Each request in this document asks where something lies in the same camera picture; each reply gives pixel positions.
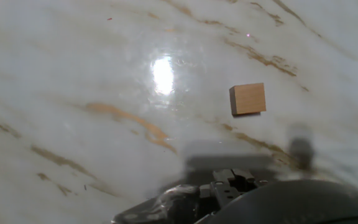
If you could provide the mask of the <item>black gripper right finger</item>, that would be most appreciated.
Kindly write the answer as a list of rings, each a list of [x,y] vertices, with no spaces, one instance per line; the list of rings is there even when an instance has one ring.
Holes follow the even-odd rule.
[[[211,193],[220,208],[225,207],[234,199],[256,188],[268,184],[267,179],[259,179],[250,170],[222,169],[213,172]]]

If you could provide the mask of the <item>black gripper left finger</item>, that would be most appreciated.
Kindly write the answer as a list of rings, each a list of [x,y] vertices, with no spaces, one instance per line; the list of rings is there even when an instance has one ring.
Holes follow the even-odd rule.
[[[178,185],[125,210],[113,224],[200,224],[212,217],[209,185]]]

